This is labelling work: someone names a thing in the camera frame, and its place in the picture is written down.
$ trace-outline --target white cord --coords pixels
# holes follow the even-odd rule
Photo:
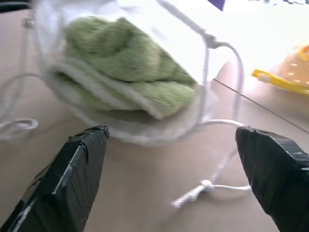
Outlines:
[[[28,56],[28,41],[29,41],[29,22],[30,17],[26,17],[24,23],[24,33],[21,42],[21,52],[19,61],[19,72],[21,74],[14,76],[6,81],[0,88],[0,142],[14,140],[25,136],[30,131],[38,127],[38,121],[31,118],[14,119],[12,111],[15,108],[17,101],[20,99],[25,83],[26,76],[38,76],[34,73],[25,73],[26,61]],[[8,105],[5,105],[5,93],[10,85],[16,83],[14,95]]]
[[[240,101],[241,101],[241,93],[243,89],[243,83],[244,83],[244,70],[243,70],[243,64],[240,58],[239,53],[237,50],[231,46],[228,43],[218,42],[216,41],[216,38],[212,35],[209,35],[206,33],[206,30],[201,28],[199,25],[197,25],[195,22],[193,22],[190,18],[188,18],[185,14],[183,14],[179,9],[177,9],[174,5],[171,3],[165,1],[165,0],[157,0],[158,3],[163,6],[167,11],[169,11],[172,15],[174,15],[176,18],[181,20],[183,23],[185,23],[188,27],[190,27],[192,30],[194,30],[196,33],[200,34],[204,43],[205,43],[205,62],[204,62],[204,79],[203,84],[205,86],[205,99],[207,97],[207,91],[208,88],[208,63],[209,63],[209,48],[216,49],[221,46],[226,46],[230,48],[236,55],[237,61],[238,61],[238,85],[237,85],[237,96],[234,100],[233,105],[233,118],[235,120],[238,119],[239,114],[239,107],[240,107]],[[228,124],[228,125],[235,125],[237,127],[244,126],[242,123],[233,121],[233,120],[226,120],[226,119],[214,119],[209,121],[202,121],[203,125],[210,125],[210,124]],[[200,184],[195,187],[193,190],[185,193],[183,196],[178,198],[177,200],[172,202],[172,205],[175,208],[180,208],[183,204],[185,204],[188,201],[195,201],[199,194],[201,192],[208,192],[214,189],[232,189],[232,190],[241,190],[241,191],[247,191],[250,190],[251,187],[249,185],[243,186],[243,187],[232,187],[232,186],[225,186],[225,185],[216,185],[216,181],[218,179],[218,176],[220,172],[226,167],[226,165],[230,162],[230,160],[237,154],[237,149],[235,149],[233,152],[231,152],[228,156],[226,156],[223,161],[219,164],[217,167],[217,170],[211,175],[210,180],[202,180]]]

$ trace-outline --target yellow object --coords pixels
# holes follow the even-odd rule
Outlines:
[[[252,76],[260,81],[309,96],[309,43],[301,42],[269,73],[256,69]]]
[[[295,84],[291,81],[287,81],[283,79],[282,77],[279,77],[277,75],[273,75],[269,72],[265,72],[263,70],[256,69],[252,73],[252,76],[258,78],[260,81],[271,83],[273,85],[276,85],[278,87],[281,87],[286,90],[290,90],[296,93],[301,93],[309,96],[309,88]]]

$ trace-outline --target rope knot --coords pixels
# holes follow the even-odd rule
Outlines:
[[[202,180],[201,185],[204,186],[203,192],[210,192],[211,190],[215,189],[215,186],[210,180]]]

